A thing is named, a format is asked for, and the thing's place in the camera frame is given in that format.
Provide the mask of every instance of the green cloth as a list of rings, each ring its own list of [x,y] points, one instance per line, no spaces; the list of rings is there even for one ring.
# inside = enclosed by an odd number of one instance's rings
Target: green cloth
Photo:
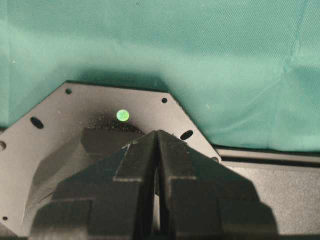
[[[320,0],[0,0],[0,126],[67,80],[168,90],[217,145],[320,150]]]

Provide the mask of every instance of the green fabric backdrop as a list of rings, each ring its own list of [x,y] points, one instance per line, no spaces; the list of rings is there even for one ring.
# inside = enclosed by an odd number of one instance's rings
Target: green fabric backdrop
[[[319,0],[0,0],[0,126],[66,80],[171,92],[218,145],[320,150]]]

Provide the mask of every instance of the mounting hole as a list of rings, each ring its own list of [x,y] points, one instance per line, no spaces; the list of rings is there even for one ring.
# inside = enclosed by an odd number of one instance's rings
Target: mounting hole
[[[4,141],[0,141],[0,152],[6,150],[7,144]]]
[[[30,121],[33,124],[33,126],[35,126],[37,129],[44,129],[45,127],[42,121],[40,121],[38,118],[34,116],[30,119]]]
[[[72,89],[71,88],[67,88],[65,90],[65,93],[68,94],[68,95],[72,94]]]
[[[194,131],[192,131],[192,130],[186,131],[184,134],[181,135],[180,139],[185,141],[185,140],[191,138],[193,134],[194,134]]]
[[[216,158],[216,157],[211,158],[211,160],[213,160],[213,161],[215,161],[215,162],[219,163],[219,159],[218,159],[218,158]]]

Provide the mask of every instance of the green dot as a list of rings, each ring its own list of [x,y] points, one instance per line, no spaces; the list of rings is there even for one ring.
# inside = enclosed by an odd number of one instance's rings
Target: green dot
[[[130,113],[127,110],[119,110],[116,114],[116,118],[120,121],[120,122],[126,122],[129,120],[130,118]]]

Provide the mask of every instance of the green light spot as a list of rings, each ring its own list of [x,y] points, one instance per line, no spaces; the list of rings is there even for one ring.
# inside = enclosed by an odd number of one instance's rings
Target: green light spot
[[[129,120],[130,118],[130,113],[127,110],[120,110],[117,112],[116,114],[116,118],[120,121],[120,122],[126,122]]]

